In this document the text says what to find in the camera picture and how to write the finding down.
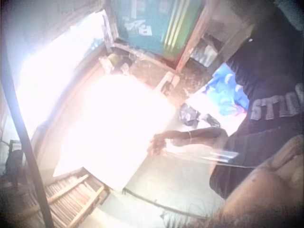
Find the metal pole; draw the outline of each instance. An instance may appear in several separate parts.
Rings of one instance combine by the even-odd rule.
[[[38,169],[38,165],[33,153],[32,145],[29,140],[29,135],[22,119],[19,108],[14,82],[11,76],[10,65],[6,50],[4,37],[1,37],[1,84],[5,94],[10,114],[16,127],[16,131],[20,138],[22,150],[26,156],[28,167],[33,179],[37,201],[41,208],[44,223],[47,228],[54,228],[54,222],[48,206],[46,193],[43,188],[42,178]]]

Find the blue cloth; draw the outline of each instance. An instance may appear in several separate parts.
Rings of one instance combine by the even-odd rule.
[[[203,91],[220,108],[222,115],[237,114],[248,110],[249,100],[243,88],[236,83],[235,73],[223,64],[213,74]]]

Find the person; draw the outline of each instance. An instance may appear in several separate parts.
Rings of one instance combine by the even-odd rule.
[[[210,187],[226,201],[208,227],[304,224],[303,38],[276,8],[227,62],[249,99],[247,116],[230,137],[206,128],[168,131],[151,140],[152,154],[163,151],[166,139],[238,153],[233,166],[218,162],[212,169]]]

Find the hand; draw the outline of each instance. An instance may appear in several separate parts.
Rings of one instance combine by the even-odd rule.
[[[164,153],[164,148],[166,147],[166,139],[177,139],[181,136],[179,131],[166,131],[161,134],[156,134],[151,139],[148,153],[151,155],[161,155]]]

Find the black t-shirt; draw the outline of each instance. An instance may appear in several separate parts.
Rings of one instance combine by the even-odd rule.
[[[258,166],[303,134],[303,34],[276,12],[227,62],[249,98],[248,113],[224,147],[233,164]],[[211,188],[226,198],[252,169],[217,165]]]

